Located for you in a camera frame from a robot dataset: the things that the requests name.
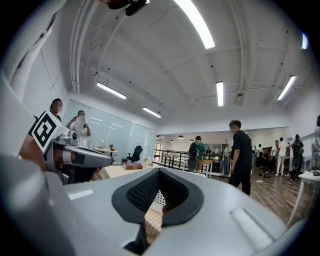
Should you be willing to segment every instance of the backpack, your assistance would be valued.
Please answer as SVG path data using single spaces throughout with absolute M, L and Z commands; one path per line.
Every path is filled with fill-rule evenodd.
M 292 145 L 292 152 L 294 156 L 299 156 L 301 154 L 301 147 L 299 142 L 294 142 Z
M 199 151 L 197 149 L 197 145 L 200 141 L 192 142 L 189 148 L 189 157 L 190 158 L 197 158 L 199 156 Z

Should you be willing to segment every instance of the glass wall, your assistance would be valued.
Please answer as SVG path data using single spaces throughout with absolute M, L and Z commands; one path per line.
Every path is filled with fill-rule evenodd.
M 114 164 L 121 164 L 122 159 L 128 157 L 128 153 L 135 151 L 136 146 L 141 146 L 143 151 L 140 159 L 153 157 L 155 132 L 137 123 L 113 116 L 90 106 L 70 100 L 63 115 L 62 122 L 67 124 L 77 116 L 78 111 L 85 111 L 85 122 L 89 125 L 91 136 L 87 138 L 87 147 L 93 149 L 102 147 L 109 149 L 113 144 L 116 150 L 112 154 Z

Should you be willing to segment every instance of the wooden floor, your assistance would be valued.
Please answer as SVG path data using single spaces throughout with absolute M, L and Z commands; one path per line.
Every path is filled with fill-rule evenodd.
M 259 176 L 259 172 L 258 169 L 252 171 L 250 197 L 274 212 L 287 223 L 298 197 L 300 181 L 290 182 L 289 176 L 275 176 L 272 173 L 270 173 L 271 178 L 263 178 Z M 229 178 L 226 179 L 225 177 L 211 177 L 211 179 L 226 183 L 229 181 Z M 312 184 L 304 186 L 301 203 L 293 218 L 292 225 L 308 215 L 307 209 L 311 201 L 312 191 Z

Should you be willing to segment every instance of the red box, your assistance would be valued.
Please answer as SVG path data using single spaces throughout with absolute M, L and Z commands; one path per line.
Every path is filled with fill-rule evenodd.
M 126 170 L 139 170 L 144 168 L 141 163 L 132 162 L 125 162 L 122 164 L 122 167 Z

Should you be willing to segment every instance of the window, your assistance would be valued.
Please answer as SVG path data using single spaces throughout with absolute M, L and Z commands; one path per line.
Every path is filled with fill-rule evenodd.
M 159 156 L 162 154 L 161 150 L 162 150 L 162 144 L 156 143 L 154 147 L 154 156 L 157 156 L 157 157 L 155 157 L 154 160 L 156 161 L 160 160 Z

